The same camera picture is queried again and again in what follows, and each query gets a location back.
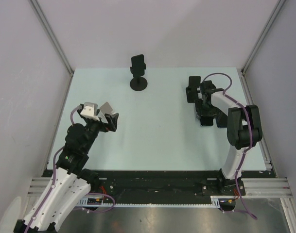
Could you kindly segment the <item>teal-edged smartphone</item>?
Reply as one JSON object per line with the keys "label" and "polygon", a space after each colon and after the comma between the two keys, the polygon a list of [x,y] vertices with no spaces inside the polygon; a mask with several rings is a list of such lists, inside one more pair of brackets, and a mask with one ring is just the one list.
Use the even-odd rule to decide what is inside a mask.
{"label": "teal-edged smartphone", "polygon": [[214,116],[200,116],[201,126],[213,126]]}

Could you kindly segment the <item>white phone stand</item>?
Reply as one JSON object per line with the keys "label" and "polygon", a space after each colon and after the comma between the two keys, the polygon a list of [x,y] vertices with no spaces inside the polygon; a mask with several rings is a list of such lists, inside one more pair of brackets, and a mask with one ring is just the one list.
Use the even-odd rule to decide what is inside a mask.
{"label": "white phone stand", "polygon": [[113,113],[113,108],[111,107],[111,105],[109,104],[109,102],[105,102],[101,107],[100,107],[100,112],[102,113],[102,115],[104,114],[114,114]]}

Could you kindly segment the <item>blue-edged smartphone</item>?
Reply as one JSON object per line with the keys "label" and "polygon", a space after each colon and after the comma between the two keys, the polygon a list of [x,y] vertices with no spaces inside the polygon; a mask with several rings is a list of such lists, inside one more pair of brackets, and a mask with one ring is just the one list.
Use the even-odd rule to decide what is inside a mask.
{"label": "blue-edged smartphone", "polygon": [[216,124],[218,128],[227,128],[227,115],[220,112],[216,118]]}

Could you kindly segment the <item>black folding phone stand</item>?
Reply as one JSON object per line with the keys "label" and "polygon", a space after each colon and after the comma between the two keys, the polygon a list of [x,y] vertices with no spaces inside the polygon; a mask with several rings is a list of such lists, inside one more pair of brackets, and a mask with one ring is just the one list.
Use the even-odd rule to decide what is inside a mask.
{"label": "black folding phone stand", "polygon": [[188,103],[195,103],[199,99],[198,90],[201,84],[201,77],[200,76],[190,76],[188,86],[186,87],[186,96]]}

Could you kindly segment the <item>black pole phone stand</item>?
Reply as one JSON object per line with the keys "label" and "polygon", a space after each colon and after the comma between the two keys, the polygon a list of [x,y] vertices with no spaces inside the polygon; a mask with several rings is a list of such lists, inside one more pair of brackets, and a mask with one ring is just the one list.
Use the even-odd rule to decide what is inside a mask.
{"label": "black pole phone stand", "polygon": [[146,65],[144,65],[142,67],[140,67],[140,66],[139,67],[136,67],[136,66],[130,67],[131,74],[133,75],[133,78],[130,81],[130,87],[134,91],[142,91],[147,87],[148,82],[143,77],[145,74],[145,70],[146,70]]}

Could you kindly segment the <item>black smartphone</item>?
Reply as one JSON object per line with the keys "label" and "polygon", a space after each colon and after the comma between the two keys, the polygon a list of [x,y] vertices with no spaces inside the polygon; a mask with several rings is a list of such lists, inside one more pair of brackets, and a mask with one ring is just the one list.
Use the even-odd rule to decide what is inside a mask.
{"label": "black smartphone", "polygon": [[139,54],[131,57],[131,67],[132,68],[145,68],[146,64],[144,61],[144,55]]}

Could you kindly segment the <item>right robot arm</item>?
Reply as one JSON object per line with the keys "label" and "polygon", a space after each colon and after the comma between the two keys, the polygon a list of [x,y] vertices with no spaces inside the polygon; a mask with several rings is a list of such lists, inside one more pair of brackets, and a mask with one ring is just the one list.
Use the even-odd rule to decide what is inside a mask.
{"label": "right robot arm", "polygon": [[247,153],[262,140],[261,119],[256,105],[243,105],[216,88],[212,81],[203,81],[196,86],[195,109],[201,126],[226,128],[230,144],[226,161],[216,179],[217,191],[230,195],[240,191],[239,181]]}

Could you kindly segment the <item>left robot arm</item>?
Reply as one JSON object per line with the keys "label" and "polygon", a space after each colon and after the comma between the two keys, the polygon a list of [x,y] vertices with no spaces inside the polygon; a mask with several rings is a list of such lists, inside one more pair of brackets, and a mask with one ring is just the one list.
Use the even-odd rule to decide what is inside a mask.
{"label": "left robot arm", "polygon": [[119,114],[105,114],[107,122],[97,117],[81,116],[85,125],[72,124],[65,145],[53,157],[52,177],[23,219],[17,221],[16,233],[56,233],[79,200],[100,188],[99,176],[86,169],[88,153],[100,132],[115,132]]}

